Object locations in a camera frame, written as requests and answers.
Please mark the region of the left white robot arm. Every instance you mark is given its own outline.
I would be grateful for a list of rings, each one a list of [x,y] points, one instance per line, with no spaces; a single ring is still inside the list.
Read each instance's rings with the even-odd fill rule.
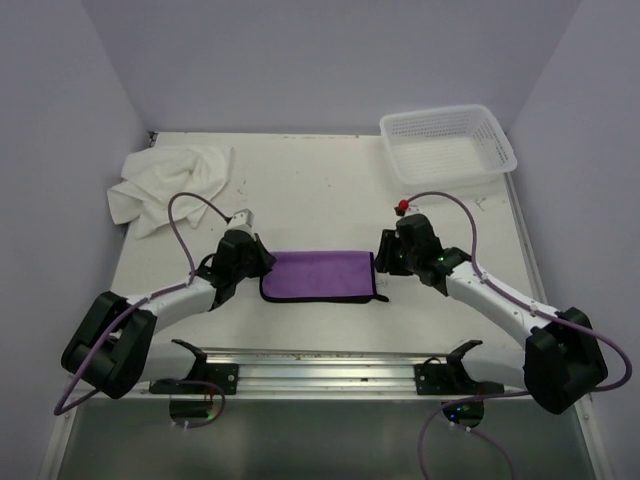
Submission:
[[[221,307],[245,279],[265,276],[276,263],[256,234],[229,230],[183,283],[141,296],[100,294],[61,356],[73,380],[119,399],[144,381],[175,382],[185,392],[208,379],[207,355],[184,341],[152,343],[164,327]]]

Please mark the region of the purple microfiber towel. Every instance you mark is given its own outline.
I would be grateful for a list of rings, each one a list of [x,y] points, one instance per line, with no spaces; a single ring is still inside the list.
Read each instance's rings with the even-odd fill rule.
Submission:
[[[260,279],[270,303],[387,303],[376,286],[374,256],[368,251],[279,251],[272,270]]]

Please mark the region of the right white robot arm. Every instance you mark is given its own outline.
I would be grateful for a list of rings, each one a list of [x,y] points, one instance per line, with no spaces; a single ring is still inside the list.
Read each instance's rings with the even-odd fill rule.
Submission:
[[[445,379],[454,391],[468,392],[486,382],[515,387],[544,410],[560,414],[608,376],[582,311],[559,311],[500,282],[475,265],[469,253],[443,247],[422,214],[383,230],[374,265],[379,273],[416,276],[479,312],[519,344],[517,351],[493,351],[480,340],[469,340],[448,353]]]

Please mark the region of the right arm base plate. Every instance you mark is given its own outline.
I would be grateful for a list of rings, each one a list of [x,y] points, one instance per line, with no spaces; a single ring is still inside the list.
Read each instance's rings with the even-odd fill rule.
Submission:
[[[444,357],[432,356],[422,363],[415,364],[413,369],[416,393],[419,396],[504,393],[502,384],[472,380],[463,368],[462,359],[465,354],[482,344],[481,340],[470,340]]]

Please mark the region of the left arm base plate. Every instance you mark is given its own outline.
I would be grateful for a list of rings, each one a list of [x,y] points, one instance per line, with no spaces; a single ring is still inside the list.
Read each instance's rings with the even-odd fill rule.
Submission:
[[[238,364],[210,362],[203,350],[183,340],[152,344],[140,378],[157,395],[235,395],[238,380]]]

